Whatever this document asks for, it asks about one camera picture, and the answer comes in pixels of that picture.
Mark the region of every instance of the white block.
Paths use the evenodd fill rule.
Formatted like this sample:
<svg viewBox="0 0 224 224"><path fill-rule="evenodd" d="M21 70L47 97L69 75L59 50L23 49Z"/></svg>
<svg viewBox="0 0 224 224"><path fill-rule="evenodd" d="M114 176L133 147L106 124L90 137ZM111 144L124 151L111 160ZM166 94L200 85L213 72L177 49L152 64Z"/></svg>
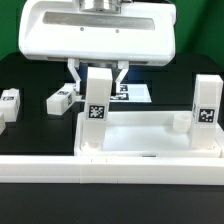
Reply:
<svg viewBox="0 0 224 224"><path fill-rule="evenodd" d="M5 130L5 118L4 114L0 112L0 135Z"/></svg>
<svg viewBox="0 0 224 224"><path fill-rule="evenodd" d="M0 112L4 113L5 122L15 122L20 106L19 90L4 90L0 99Z"/></svg>
<svg viewBox="0 0 224 224"><path fill-rule="evenodd" d="M47 113L53 115L64 114L76 101L74 83L67 83L47 99Z"/></svg>
<svg viewBox="0 0 224 224"><path fill-rule="evenodd" d="M83 121L83 150L100 149L105 137L112 87L112 72L107 68L88 68Z"/></svg>
<svg viewBox="0 0 224 224"><path fill-rule="evenodd" d="M218 75L197 75L190 131L192 148L213 148L222 87Z"/></svg>

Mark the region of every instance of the white box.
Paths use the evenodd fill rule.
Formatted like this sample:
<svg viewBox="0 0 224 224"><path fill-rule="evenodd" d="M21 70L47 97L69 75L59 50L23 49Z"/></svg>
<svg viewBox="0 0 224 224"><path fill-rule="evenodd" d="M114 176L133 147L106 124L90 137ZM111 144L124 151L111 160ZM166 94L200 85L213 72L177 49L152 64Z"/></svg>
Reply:
<svg viewBox="0 0 224 224"><path fill-rule="evenodd" d="M112 72L107 68L88 68L83 120L83 146L95 148L103 143L112 87Z"/></svg>
<svg viewBox="0 0 224 224"><path fill-rule="evenodd" d="M5 118L4 114L0 112L0 135L5 130Z"/></svg>
<svg viewBox="0 0 224 224"><path fill-rule="evenodd" d="M66 83L47 99L48 114L62 115L74 104L77 99L74 86L74 83Z"/></svg>
<svg viewBox="0 0 224 224"><path fill-rule="evenodd" d="M197 75L190 130L192 148L214 146L222 87L218 75Z"/></svg>
<svg viewBox="0 0 224 224"><path fill-rule="evenodd" d="M15 122L20 107L19 90L4 90L0 99L0 112L4 113L5 122Z"/></svg>

